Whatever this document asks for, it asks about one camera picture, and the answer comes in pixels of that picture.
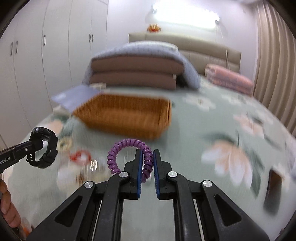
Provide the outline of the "person's left hand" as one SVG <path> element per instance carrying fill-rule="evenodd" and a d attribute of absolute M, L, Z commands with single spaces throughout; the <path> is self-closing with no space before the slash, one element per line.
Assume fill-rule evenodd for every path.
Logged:
<path fill-rule="evenodd" d="M 21 224 L 21 217 L 11 201 L 11 193 L 6 183 L 1 180 L 1 212 L 11 228 L 17 228 Z"/>

